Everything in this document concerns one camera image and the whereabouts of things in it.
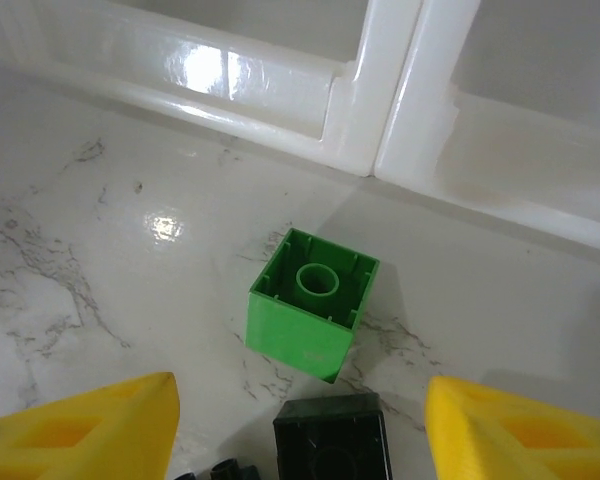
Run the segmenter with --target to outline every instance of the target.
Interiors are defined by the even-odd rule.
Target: white marble surface
[[[600,254],[84,100],[0,72],[0,415],[171,370],[168,478],[238,456],[275,479],[285,400],[372,389],[397,480],[435,478],[434,374],[600,416]],[[333,386],[242,344],[247,291],[291,225],[383,262]]]

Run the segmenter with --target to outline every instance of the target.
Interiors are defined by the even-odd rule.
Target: gray marble vein
[[[17,250],[30,272],[53,280],[71,294],[78,312],[77,325],[64,321],[49,331],[51,335],[60,336],[67,328],[95,324],[116,339],[120,346],[129,347],[102,318],[91,286],[70,244],[57,238],[46,238],[26,210],[3,199],[0,199],[0,237]],[[8,269],[1,271],[1,275],[9,274],[13,272]]]
[[[66,170],[74,166],[76,163],[86,163],[97,160],[102,157],[105,152],[104,143],[102,138],[90,140],[82,144],[75,152],[73,152],[73,159],[67,163],[60,173],[64,173]]]
[[[407,402],[402,398],[414,399],[417,403],[424,401],[429,379],[443,373],[435,352],[418,335],[410,332],[400,318],[380,318],[366,313],[338,383],[345,384],[355,393],[377,390],[374,370],[379,364],[384,369],[382,388],[387,390],[381,392],[384,411],[402,418],[414,430],[424,432],[421,412],[407,411],[404,407]]]
[[[295,380],[291,367],[246,350],[242,369],[242,390],[252,399],[282,403],[289,397]]]
[[[293,222],[289,221],[280,228],[271,230],[266,237],[255,240],[242,252],[237,253],[236,257],[256,263],[268,262],[291,227]]]

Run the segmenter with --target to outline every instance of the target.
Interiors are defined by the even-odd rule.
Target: black plastic block
[[[376,393],[291,400],[273,422],[280,480],[391,480]]]
[[[229,458],[211,469],[211,480],[260,480],[260,474],[255,466],[240,468],[235,458]]]

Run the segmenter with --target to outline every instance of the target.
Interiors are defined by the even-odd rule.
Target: green lego duplo block
[[[379,262],[291,229],[249,291],[245,344],[333,383]]]

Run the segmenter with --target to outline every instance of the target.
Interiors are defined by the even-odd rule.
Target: white plastic frame
[[[365,176],[420,7],[370,0],[346,64],[103,0],[0,0],[0,20],[29,72]],[[237,92],[190,88],[185,55],[201,49],[206,68],[247,72]]]
[[[436,175],[458,114],[451,77],[479,5],[480,0],[425,0],[374,174],[430,197],[600,249],[596,220]]]

